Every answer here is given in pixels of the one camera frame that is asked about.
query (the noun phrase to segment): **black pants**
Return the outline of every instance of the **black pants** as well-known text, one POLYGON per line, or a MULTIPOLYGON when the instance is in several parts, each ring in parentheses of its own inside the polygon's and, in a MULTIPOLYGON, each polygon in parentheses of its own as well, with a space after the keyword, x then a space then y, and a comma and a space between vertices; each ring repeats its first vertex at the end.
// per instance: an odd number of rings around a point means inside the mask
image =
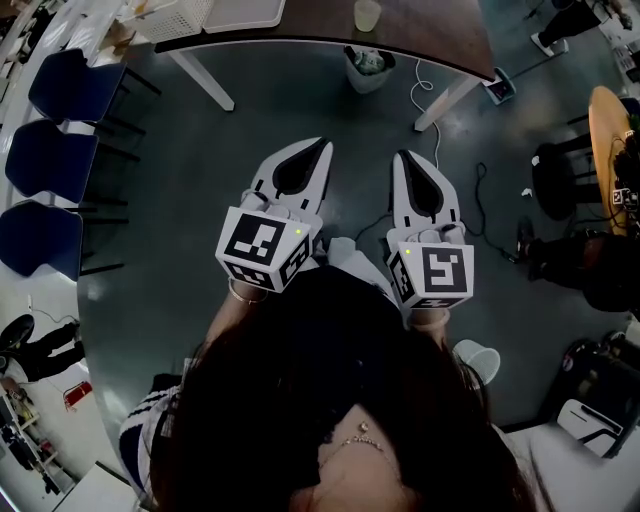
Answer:
POLYGON ((601 311, 629 311, 640 303, 638 242, 605 233, 578 234, 553 242, 534 241, 529 248, 534 275, 582 290, 601 311))
POLYGON ((76 324, 69 323, 38 341, 22 343, 15 354, 10 354, 9 357, 14 357, 22 366, 30 382, 57 375, 84 357, 82 343, 76 343, 72 349, 49 357, 51 352, 72 341, 75 334, 76 324))
POLYGON ((577 36, 600 25, 600 20, 584 2, 575 1, 571 7, 556 14, 551 23, 540 32, 542 46, 551 46, 564 37, 577 36))

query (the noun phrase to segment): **necklace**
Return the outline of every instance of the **necklace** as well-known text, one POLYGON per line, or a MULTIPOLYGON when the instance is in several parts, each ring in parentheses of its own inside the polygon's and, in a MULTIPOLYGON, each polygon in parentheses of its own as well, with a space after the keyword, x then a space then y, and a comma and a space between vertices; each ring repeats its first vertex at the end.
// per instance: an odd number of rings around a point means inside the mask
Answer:
POLYGON ((357 434, 355 436, 349 437, 349 438, 345 439, 344 441, 342 441, 342 443, 340 443, 340 446, 338 446, 333 451, 333 453, 331 455, 329 455, 324 460, 324 462, 322 464, 320 464, 319 469, 322 469, 327 464, 327 462, 329 462, 345 446, 349 446, 350 444, 360 443, 360 444, 369 445, 372 448, 375 448, 376 450, 378 450, 382 454, 382 456, 384 457, 384 460, 387 461, 387 464, 389 465, 389 467, 393 471, 393 473, 396 476, 396 478, 398 479, 398 481, 400 481, 400 474, 398 473, 398 471, 396 470, 395 466, 393 465, 393 462, 391 462, 391 459, 385 453, 384 448, 382 447, 382 445, 379 442, 375 441, 374 439, 371 439, 369 437, 369 435, 367 434, 367 432, 369 431, 369 425, 367 425, 367 422, 363 421, 362 423, 360 423, 360 425, 358 425, 358 430, 360 431, 360 434, 357 434))

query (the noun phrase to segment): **bracelet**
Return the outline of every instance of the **bracelet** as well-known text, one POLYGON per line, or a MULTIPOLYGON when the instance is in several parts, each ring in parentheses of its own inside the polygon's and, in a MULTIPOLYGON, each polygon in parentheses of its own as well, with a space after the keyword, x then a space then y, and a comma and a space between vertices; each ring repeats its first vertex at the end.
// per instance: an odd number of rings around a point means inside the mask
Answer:
POLYGON ((425 324, 425 325, 411 324, 411 327, 413 327, 417 331, 428 331, 428 332, 437 331, 438 329, 442 329, 445 325, 447 325, 450 318, 451 318, 451 313, 449 313, 448 309, 445 309, 444 316, 437 322, 433 322, 431 324, 425 324))
POLYGON ((269 292, 266 292, 265 296, 262 297, 260 300, 245 299, 242 295, 240 295, 237 291, 233 289, 233 279, 231 278, 229 278, 229 292, 231 292, 231 295, 233 295, 240 302, 249 304, 249 306, 251 306, 251 304, 259 304, 260 302, 264 302, 269 296, 269 292))

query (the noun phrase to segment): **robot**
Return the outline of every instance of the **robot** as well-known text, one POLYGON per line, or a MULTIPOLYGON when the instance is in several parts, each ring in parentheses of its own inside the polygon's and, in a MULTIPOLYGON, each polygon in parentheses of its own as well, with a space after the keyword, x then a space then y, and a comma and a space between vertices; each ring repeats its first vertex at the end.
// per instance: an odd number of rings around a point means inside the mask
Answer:
MULTIPOLYGON (((281 293, 312 256, 322 219, 333 144, 291 144, 258 169, 239 208, 230 207, 216 258, 231 279, 281 293)), ((473 296, 473 247, 455 189, 411 151, 393 158, 394 228, 387 266, 398 303, 409 309, 451 308, 473 296)))

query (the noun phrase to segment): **trash can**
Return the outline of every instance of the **trash can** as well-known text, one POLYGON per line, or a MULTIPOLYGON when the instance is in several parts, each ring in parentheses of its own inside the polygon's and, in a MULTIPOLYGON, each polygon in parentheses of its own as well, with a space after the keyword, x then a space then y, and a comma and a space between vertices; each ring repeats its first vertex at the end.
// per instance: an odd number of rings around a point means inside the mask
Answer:
POLYGON ((378 51, 378 53, 384 59, 384 70, 373 75, 363 75, 354 64, 356 57, 354 49, 351 46, 345 46, 344 48, 349 83, 360 94, 369 94, 376 89, 380 89, 396 66, 396 59, 389 52, 378 51))

